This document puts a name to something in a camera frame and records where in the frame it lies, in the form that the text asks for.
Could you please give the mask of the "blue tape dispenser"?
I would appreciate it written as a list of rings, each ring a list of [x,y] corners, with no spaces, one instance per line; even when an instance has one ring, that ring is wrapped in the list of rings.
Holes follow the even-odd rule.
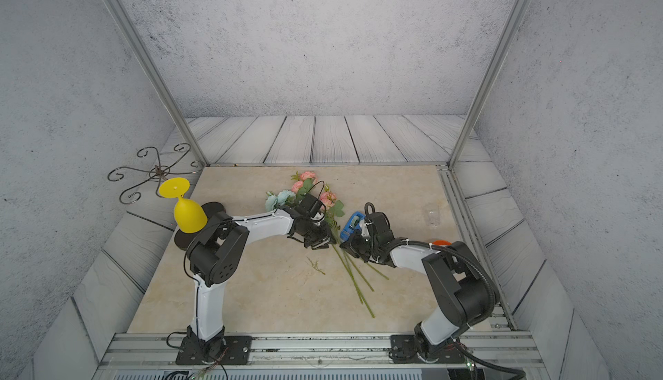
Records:
[[[361,212],[354,212],[352,216],[350,216],[350,219],[346,222],[345,226],[341,229],[340,232],[340,240],[342,242],[347,241],[352,233],[358,228],[361,227],[360,224],[364,220],[365,216]]]

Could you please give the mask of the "artificial flower bouquet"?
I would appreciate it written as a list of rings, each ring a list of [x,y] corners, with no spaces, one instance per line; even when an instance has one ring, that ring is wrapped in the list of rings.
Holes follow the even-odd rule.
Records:
[[[278,208],[284,209],[285,207],[295,208],[304,202],[307,196],[312,196],[314,198],[313,212],[310,216],[313,223],[315,225],[323,225],[326,230],[331,232],[329,243],[316,246],[316,249],[322,249],[323,247],[333,248],[345,273],[352,281],[359,302],[366,308],[369,316],[375,319],[376,314],[371,305],[369,305],[366,295],[362,292],[359,281],[363,282],[370,292],[374,292],[375,289],[364,273],[362,273],[361,269],[352,260],[350,254],[347,252],[342,253],[340,249],[342,234],[345,233],[347,236],[350,236],[350,230],[345,230],[345,228],[338,224],[338,219],[345,216],[344,203],[314,171],[295,172],[291,176],[291,181],[293,183],[290,188],[279,192],[266,192],[266,211],[271,212]]]

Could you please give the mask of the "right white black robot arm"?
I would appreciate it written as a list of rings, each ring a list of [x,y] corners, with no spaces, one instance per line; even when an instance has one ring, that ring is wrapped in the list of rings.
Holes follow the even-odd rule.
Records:
[[[340,248],[366,263],[409,269],[427,277],[437,307],[414,332],[428,349],[454,342],[489,318],[497,305],[495,283],[465,243],[435,245],[397,238],[383,212],[367,215]]]

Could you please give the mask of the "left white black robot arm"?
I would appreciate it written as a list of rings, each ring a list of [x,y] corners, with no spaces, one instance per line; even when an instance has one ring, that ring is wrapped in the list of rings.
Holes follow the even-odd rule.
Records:
[[[231,217],[219,202],[205,203],[202,212],[207,223],[193,235],[185,254],[186,274],[196,286],[190,328],[200,343],[223,337],[226,284],[238,271],[248,245],[276,236],[291,238],[312,250],[337,243],[326,223],[325,204],[310,194],[295,207],[247,217]]]

